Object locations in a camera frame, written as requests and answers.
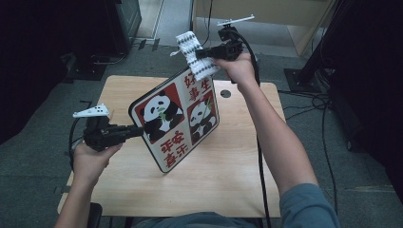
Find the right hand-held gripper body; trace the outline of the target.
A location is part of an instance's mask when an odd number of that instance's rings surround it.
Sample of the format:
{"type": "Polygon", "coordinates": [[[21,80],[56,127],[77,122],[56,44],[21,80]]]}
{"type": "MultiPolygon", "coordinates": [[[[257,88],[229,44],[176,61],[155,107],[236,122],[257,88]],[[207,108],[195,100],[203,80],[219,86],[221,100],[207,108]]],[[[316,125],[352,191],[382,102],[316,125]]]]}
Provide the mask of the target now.
{"type": "Polygon", "coordinates": [[[228,19],[223,22],[218,22],[218,26],[222,26],[222,29],[219,30],[222,44],[218,46],[218,59],[234,61],[239,57],[243,51],[243,38],[238,30],[233,27],[233,24],[254,18],[255,15],[251,14],[250,16],[240,19],[228,19]]]}

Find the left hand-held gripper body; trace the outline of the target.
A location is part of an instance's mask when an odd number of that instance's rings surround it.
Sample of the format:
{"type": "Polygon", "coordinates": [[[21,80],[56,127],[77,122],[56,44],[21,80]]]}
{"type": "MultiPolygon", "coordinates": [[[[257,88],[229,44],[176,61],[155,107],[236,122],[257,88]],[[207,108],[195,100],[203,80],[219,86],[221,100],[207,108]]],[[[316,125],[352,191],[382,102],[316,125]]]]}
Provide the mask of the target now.
{"type": "Polygon", "coordinates": [[[86,128],[83,132],[84,142],[96,151],[124,143],[129,136],[129,127],[109,123],[110,112],[104,104],[74,112],[73,118],[86,118],[86,128]]]}

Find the white knitted cloth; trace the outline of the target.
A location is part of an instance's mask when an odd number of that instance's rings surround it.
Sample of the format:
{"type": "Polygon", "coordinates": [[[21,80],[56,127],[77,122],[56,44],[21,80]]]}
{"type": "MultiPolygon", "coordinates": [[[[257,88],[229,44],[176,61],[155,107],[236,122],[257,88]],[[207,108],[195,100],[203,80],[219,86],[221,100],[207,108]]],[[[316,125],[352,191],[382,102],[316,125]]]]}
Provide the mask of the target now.
{"type": "Polygon", "coordinates": [[[193,31],[187,31],[177,35],[176,43],[179,52],[184,56],[187,66],[190,68],[197,82],[211,80],[220,70],[220,68],[214,64],[212,58],[197,58],[196,51],[202,50],[202,45],[193,31]]]}

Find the panda print board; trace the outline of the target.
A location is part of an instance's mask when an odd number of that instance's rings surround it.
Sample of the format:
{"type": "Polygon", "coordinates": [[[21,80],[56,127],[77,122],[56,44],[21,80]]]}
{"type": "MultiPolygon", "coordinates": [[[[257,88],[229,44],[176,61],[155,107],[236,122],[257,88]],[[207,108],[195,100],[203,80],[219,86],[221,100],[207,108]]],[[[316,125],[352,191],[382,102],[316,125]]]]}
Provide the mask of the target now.
{"type": "Polygon", "coordinates": [[[144,130],[144,142],[164,173],[179,164],[220,122],[213,79],[197,80],[190,68],[134,101],[128,114],[144,130]]]}

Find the person's right hand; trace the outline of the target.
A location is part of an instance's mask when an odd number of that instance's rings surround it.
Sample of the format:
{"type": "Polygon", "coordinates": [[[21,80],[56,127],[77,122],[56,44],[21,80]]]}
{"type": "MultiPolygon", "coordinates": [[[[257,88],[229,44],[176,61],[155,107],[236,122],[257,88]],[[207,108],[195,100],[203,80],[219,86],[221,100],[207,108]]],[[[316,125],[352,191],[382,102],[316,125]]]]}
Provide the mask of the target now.
{"type": "Polygon", "coordinates": [[[238,85],[241,93],[250,92],[253,88],[259,87],[249,53],[242,53],[235,61],[215,59],[214,63],[227,72],[228,77],[238,85]]]}

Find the person's left hand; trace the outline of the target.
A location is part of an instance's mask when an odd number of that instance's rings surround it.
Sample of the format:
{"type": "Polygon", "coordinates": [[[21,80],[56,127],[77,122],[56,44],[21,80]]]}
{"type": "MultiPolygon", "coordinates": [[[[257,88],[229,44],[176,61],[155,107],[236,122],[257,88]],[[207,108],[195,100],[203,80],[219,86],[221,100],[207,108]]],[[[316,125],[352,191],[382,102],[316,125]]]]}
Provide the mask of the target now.
{"type": "Polygon", "coordinates": [[[94,186],[105,168],[109,165],[111,157],[115,155],[122,146],[123,145],[120,143],[98,152],[85,143],[79,144],[74,151],[73,184],[94,186]]]}

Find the light wooden cabinet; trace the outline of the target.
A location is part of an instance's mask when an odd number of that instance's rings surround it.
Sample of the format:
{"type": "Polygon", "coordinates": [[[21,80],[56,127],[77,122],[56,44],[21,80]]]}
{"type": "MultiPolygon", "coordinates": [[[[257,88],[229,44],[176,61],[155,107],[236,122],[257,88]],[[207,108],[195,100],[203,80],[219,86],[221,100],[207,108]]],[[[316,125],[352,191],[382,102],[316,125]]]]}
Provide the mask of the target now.
{"type": "Polygon", "coordinates": [[[198,19],[238,19],[253,14],[259,23],[286,25],[296,52],[303,55],[317,30],[328,18],[336,0],[193,0],[191,28],[200,31],[198,19]]]}

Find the black stand base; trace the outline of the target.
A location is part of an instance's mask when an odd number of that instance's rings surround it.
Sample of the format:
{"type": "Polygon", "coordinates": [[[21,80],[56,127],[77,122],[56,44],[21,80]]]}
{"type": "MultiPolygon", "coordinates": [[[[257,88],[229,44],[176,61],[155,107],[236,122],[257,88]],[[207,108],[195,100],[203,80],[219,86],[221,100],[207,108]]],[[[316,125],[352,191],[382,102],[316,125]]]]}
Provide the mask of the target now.
{"type": "Polygon", "coordinates": [[[76,57],[73,53],[67,54],[62,57],[62,62],[67,67],[65,82],[72,83],[74,80],[100,81],[107,66],[119,64],[124,58],[124,53],[95,54],[86,60],[76,57]]]}

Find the black metal stand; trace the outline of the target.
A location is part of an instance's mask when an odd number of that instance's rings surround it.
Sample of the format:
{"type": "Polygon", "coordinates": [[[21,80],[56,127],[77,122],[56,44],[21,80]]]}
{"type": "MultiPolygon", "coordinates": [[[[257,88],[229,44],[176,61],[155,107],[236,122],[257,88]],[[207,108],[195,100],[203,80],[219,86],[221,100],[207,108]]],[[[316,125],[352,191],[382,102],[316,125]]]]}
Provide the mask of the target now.
{"type": "Polygon", "coordinates": [[[313,49],[303,68],[283,70],[292,92],[320,93],[316,73],[335,62],[330,50],[338,25],[338,12],[343,8],[344,0],[311,1],[316,1],[316,4],[311,4],[312,11],[307,14],[309,21],[301,26],[287,27],[298,55],[305,55],[308,45],[313,49]]]}

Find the black cabinet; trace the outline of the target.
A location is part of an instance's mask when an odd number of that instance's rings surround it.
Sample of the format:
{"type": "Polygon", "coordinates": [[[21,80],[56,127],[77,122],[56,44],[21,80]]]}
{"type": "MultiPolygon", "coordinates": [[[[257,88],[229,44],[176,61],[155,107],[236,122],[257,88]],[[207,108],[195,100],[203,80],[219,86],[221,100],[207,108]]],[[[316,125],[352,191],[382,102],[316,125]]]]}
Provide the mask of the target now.
{"type": "Polygon", "coordinates": [[[128,53],[142,22],[139,0],[104,1],[114,49],[128,53]]]}

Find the dark curtain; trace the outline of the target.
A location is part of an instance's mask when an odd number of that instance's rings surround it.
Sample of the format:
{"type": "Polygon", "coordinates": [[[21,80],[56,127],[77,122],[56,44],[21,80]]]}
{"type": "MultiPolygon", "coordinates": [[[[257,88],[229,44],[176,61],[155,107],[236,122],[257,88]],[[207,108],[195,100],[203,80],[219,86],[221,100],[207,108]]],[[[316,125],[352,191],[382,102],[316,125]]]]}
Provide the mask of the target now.
{"type": "Polygon", "coordinates": [[[92,64],[102,0],[0,0],[0,144],[18,134],[67,76],[62,57],[92,64]]]}
{"type": "Polygon", "coordinates": [[[386,169],[403,203],[403,0],[345,0],[329,28],[331,79],[358,118],[357,144],[386,169]]]}

